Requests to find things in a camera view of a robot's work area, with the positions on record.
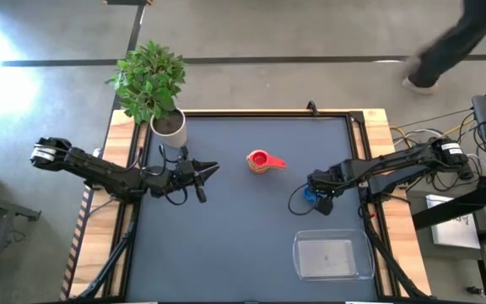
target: table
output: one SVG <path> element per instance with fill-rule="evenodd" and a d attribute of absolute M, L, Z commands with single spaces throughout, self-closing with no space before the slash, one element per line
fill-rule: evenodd
<path fill-rule="evenodd" d="M 302 112 L 302 110 L 217 110 L 217 112 L 234 111 Z M 389 132 L 389 126 L 384 110 L 321 110 L 321 112 L 333 111 L 344 111 L 347 113 L 350 111 L 362 112 L 364 117 L 364 130 L 367 133 L 370 144 L 370 153 L 373 157 L 394 151 L 392 137 Z M 193 112 L 196 113 L 200 111 L 186 111 L 186 113 Z M 120 166 L 125 166 L 127 164 L 133 129 L 134 126 L 131 118 L 126 117 L 122 111 L 113 112 L 103 154 L 105 160 L 115 162 Z M 138 145 L 143 145 L 145 130 L 146 128 L 140 128 L 139 131 L 136 131 L 135 136 L 138 137 Z M 355 132 L 355 141 L 358 146 L 358 154 L 363 155 L 364 149 L 359 132 Z M 73 244 L 69 253 L 67 269 L 64 275 L 61 293 L 62 299 L 66 298 L 68 295 L 77 295 L 84 290 L 105 263 L 111 248 L 116 243 L 116 240 L 114 239 L 114 230 L 117 226 L 126 227 L 126 225 L 116 224 L 118 211 L 123 212 L 123 210 L 125 210 L 124 216 L 119 219 L 123 224 L 128 222 L 130 218 L 132 205 L 120 206 L 118 203 L 115 203 L 99 210 L 95 213 L 94 217 L 88 219 L 88 222 L 85 223 L 84 216 L 88 209 L 99 206 L 108 199 L 108 196 L 104 191 L 97 191 L 94 195 L 92 194 L 91 189 L 86 187 L 81 210 L 78 214 L 78 222 L 73 238 Z M 404 196 L 405 193 L 396 190 L 395 195 Z M 389 235 L 391 250 L 395 259 L 399 262 L 416 286 L 423 292 L 430 294 L 429 283 L 424 270 L 423 259 L 421 258 L 419 251 L 419 245 L 415 229 L 413 228 L 409 207 L 402 201 L 392 199 L 383 204 L 383 211 L 386 218 L 387 234 Z M 110 285 L 110 293 L 112 295 L 117 295 L 122 286 L 121 280 L 124 277 L 124 275 L 122 275 L 122 270 L 124 268 L 123 264 L 125 261 L 124 255 L 118 261 L 113 280 L 108 282 Z M 384 266 L 383 261 L 380 259 L 379 265 L 380 271 L 377 272 L 377 274 L 379 273 L 379 277 L 384 286 L 384 294 L 390 295 L 394 286 L 389 283 L 387 269 Z"/>

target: black pants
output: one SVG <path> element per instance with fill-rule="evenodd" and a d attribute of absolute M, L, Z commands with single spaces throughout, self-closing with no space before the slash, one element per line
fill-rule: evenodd
<path fill-rule="evenodd" d="M 408 79 L 418 87 L 433 86 L 448 69 L 462 61 L 486 35 L 486 0 L 464 0 L 458 23 L 433 46 L 419 54 L 421 65 Z"/>

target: green leaves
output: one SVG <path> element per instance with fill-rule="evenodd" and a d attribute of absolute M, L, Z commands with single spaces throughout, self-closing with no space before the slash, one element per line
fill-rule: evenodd
<path fill-rule="evenodd" d="M 117 67 L 110 83 L 125 114 L 134 117 L 135 123 L 148 122 L 151 116 L 162 119 L 175 110 L 174 96 L 185 83 L 183 56 L 148 41 L 130 51 L 125 60 L 118 60 Z"/>

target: person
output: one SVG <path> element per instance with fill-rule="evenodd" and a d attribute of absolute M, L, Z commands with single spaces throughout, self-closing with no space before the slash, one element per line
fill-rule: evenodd
<path fill-rule="evenodd" d="M 438 89 L 438 79 L 453 68 L 478 45 L 486 35 L 486 0 L 463 0 L 464 10 L 450 28 L 422 52 L 407 61 L 402 86 L 423 95 Z"/>

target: wooden table frame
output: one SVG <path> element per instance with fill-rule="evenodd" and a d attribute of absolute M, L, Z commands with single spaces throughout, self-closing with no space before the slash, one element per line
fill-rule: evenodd
<path fill-rule="evenodd" d="M 310 110 L 190 110 L 185 113 L 191 117 L 196 115 L 222 115 L 235 114 L 271 116 L 273 113 L 285 116 L 302 114 L 311 117 Z M 371 110 L 320 110 L 323 114 L 345 115 L 351 119 L 352 127 L 350 138 L 356 143 L 356 155 L 376 157 L 394 151 L 386 113 L 382 109 Z M 122 111 L 114 111 L 108 136 L 105 143 L 103 159 L 114 162 L 120 166 L 128 166 L 139 148 L 148 145 L 149 132 L 146 126 L 135 128 L 132 119 L 126 117 Z M 396 190 L 396 196 L 405 197 L 404 191 Z M 85 220 L 90 209 L 103 204 L 109 199 L 107 193 L 96 191 L 93 195 L 91 189 L 86 187 L 81 209 L 78 214 L 78 223 L 75 230 L 73 244 L 69 253 L 69 260 L 64 276 L 61 299 L 69 295 L 76 296 L 83 291 L 91 280 L 97 275 L 100 268 L 108 258 L 111 249 L 116 245 L 122 233 L 127 228 L 133 205 L 115 202 L 95 213 L 95 216 Z M 429 283 L 424 270 L 423 259 L 409 206 L 402 201 L 391 199 L 376 210 L 378 217 L 383 215 L 385 221 L 373 219 L 375 229 L 379 231 L 385 244 L 390 246 L 394 258 L 404 269 L 414 284 L 426 294 L 430 294 Z M 377 292 L 386 296 L 405 296 L 406 292 L 399 289 L 395 281 L 390 280 L 383 259 L 377 258 L 378 270 L 376 281 L 380 282 L 382 291 Z M 127 252 L 123 253 L 117 262 L 113 276 L 106 281 L 102 292 L 98 296 L 120 295 L 125 293 L 126 277 L 130 267 L 127 266 Z"/>

